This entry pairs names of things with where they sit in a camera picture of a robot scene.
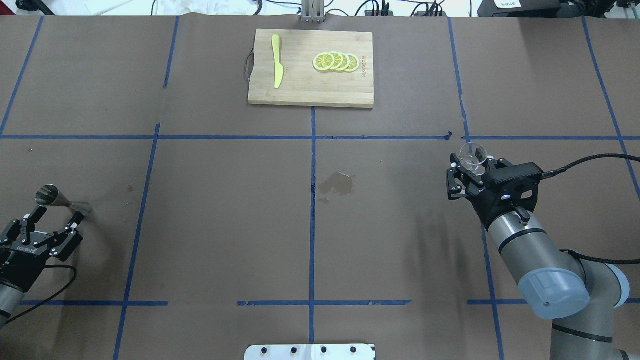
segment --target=white mounting plate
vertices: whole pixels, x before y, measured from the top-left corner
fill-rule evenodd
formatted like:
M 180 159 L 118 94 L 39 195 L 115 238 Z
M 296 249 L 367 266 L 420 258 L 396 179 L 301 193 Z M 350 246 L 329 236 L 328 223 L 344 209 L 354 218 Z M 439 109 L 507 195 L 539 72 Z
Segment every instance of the white mounting plate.
M 375 360 L 375 348 L 371 344 L 252 345 L 244 352 L 244 360 Z

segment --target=lemon slice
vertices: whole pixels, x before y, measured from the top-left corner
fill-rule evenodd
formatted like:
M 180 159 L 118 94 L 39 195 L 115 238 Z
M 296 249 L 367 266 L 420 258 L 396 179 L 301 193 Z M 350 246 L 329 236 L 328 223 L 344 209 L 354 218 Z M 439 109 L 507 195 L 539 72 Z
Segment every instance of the lemon slice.
M 333 55 L 334 61 L 333 61 L 333 66 L 331 67 L 332 70 L 335 70 L 339 67 L 342 66 L 343 62 L 344 62 L 344 58 L 342 57 L 342 54 L 344 53 L 339 53 L 337 51 L 332 51 L 331 55 Z
M 360 67 L 360 59 L 354 54 L 346 54 L 349 59 L 349 65 L 344 69 L 344 72 L 354 72 Z
M 327 71 L 333 66 L 335 57 L 331 53 L 319 53 L 314 58 L 314 68 L 318 71 Z
M 344 63 L 342 63 L 341 67 L 335 69 L 336 71 L 344 71 L 345 69 L 347 69 L 349 67 L 349 64 L 351 63 L 351 58 L 349 56 L 347 56 L 347 54 L 340 53 L 340 56 L 344 60 Z

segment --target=black electronic device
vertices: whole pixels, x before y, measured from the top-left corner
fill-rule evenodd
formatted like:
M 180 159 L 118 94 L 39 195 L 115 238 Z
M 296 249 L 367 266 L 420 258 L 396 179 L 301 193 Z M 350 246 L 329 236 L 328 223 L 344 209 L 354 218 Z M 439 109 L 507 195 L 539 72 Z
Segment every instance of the black electronic device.
M 483 0 L 478 16 L 557 17 L 560 7 L 560 0 Z

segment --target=cutting board handle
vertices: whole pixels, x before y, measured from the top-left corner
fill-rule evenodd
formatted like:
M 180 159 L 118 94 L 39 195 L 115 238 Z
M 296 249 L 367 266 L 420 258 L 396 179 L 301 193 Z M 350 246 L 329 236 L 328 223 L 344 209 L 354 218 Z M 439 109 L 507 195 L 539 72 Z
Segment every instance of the cutting board handle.
M 253 48 L 251 48 L 251 52 L 249 52 L 249 55 L 246 56 L 246 60 L 244 61 L 244 78 L 247 83 L 251 83 L 251 73 L 253 72 L 253 66 L 251 67 L 251 72 L 249 72 L 249 58 L 253 58 L 253 62 L 255 63 Z

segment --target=cable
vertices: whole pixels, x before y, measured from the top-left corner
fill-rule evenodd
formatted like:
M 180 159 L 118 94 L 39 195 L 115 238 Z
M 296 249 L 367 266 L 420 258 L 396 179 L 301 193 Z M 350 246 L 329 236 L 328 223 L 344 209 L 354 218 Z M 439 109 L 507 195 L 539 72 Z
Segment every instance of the cable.
M 64 285 L 64 287 L 62 287 L 62 289 L 58 290 L 58 292 L 56 292 L 55 294 L 53 294 L 50 297 L 46 298 L 45 300 L 41 301 L 38 305 L 32 306 L 29 309 L 26 309 L 25 311 L 23 311 L 23 312 L 19 313 L 18 315 L 14 316 L 13 318 L 7 320 L 6 324 L 9 324 L 11 322 L 14 322 L 14 321 L 18 320 L 22 316 L 27 315 L 28 313 L 34 311 L 35 309 L 39 308 L 40 306 L 43 306 L 44 304 L 46 304 L 49 301 L 53 300 L 58 295 L 62 294 L 63 291 L 68 289 L 68 287 L 71 286 L 71 284 L 73 284 L 74 281 L 76 281 L 76 277 L 78 275 L 78 270 L 75 267 L 71 266 L 71 265 L 47 265 L 44 268 L 45 269 L 53 269 L 53 268 L 71 269 L 74 272 L 74 276 L 71 278 L 71 280 L 69 280 L 69 282 L 66 285 Z
M 592 261 L 594 263 L 612 264 L 612 265 L 638 265 L 638 264 L 640 264 L 640 259 L 610 260 L 610 259 L 602 259 L 602 258 L 592 258 L 591 256 L 582 255 L 582 254 L 579 254 L 578 252 L 575 252 L 575 251 L 569 250 L 569 249 L 562 249 L 560 251 L 562 251 L 562 252 L 566 251 L 567 253 L 569 253 L 569 255 L 573 256 L 574 258 L 583 259 L 583 260 L 587 260 L 587 261 Z
M 42 0 L 31 0 L 32 3 L 34 3 L 38 9 L 45 15 L 55 15 L 51 9 L 49 9 L 49 7 L 42 2 Z
M 420 5 L 426 5 L 427 6 L 427 11 L 429 11 L 429 4 L 428 3 L 419 3 L 418 5 L 415 6 L 415 8 L 413 8 L 413 11 L 411 12 L 411 15 L 409 15 L 410 17 L 413 17 L 415 15 L 415 11 L 418 10 Z
M 563 172 L 569 170 L 570 168 L 572 168 L 572 167 L 574 167 L 576 165 L 580 165 L 581 163 L 587 162 L 589 160 L 600 159 L 600 158 L 619 158 L 619 159 L 627 159 L 627 160 L 637 161 L 637 162 L 640 163 L 640 158 L 638 158 L 637 156 L 631 156 L 631 155 L 626 155 L 626 154 L 598 154 L 598 155 L 592 155 L 592 156 L 587 156 L 586 158 L 582 158 L 580 160 L 574 161 L 573 163 L 570 163 L 569 165 L 567 165 L 565 167 L 561 167 L 561 168 L 556 169 L 556 170 L 547 171 L 544 174 L 542 174 L 542 180 L 548 179 L 550 177 L 554 177 L 556 175 L 560 175 Z
M 331 10 L 328 10 L 326 13 L 330 13 L 330 12 L 334 12 L 334 11 L 335 11 L 335 12 L 341 12 L 341 13 L 343 13 L 344 15 L 349 16 L 349 14 L 348 14 L 348 13 L 346 13 L 344 10 L 340 10 L 340 9 L 331 9 Z
M 360 7 L 358 8 L 358 10 L 356 11 L 356 14 L 354 16 L 358 16 L 358 13 L 360 12 L 360 10 L 367 4 L 367 3 L 375 3 L 376 7 L 375 10 L 372 10 L 372 14 L 377 13 L 378 11 L 380 11 L 380 3 L 378 2 L 378 0 L 366 0 L 364 3 L 362 3 L 362 5 L 360 5 Z
M 258 14 L 262 11 L 262 0 L 258 0 L 258 10 L 253 13 L 253 16 L 258 16 Z
M 429 9 L 429 13 L 428 14 L 424 14 L 423 16 L 430 16 L 430 17 L 437 17 L 437 16 L 442 16 L 442 6 L 440 6 L 440 4 L 442 3 L 438 3 L 436 1 L 433 2 L 433 4 L 431 5 L 431 8 Z
M 296 5 L 296 6 L 301 6 L 301 4 L 298 3 L 283 3 L 281 1 L 274 1 L 274 0 L 265 0 L 267 3 L 272 3 L 272 4 L 279 4 L 279 5 Z

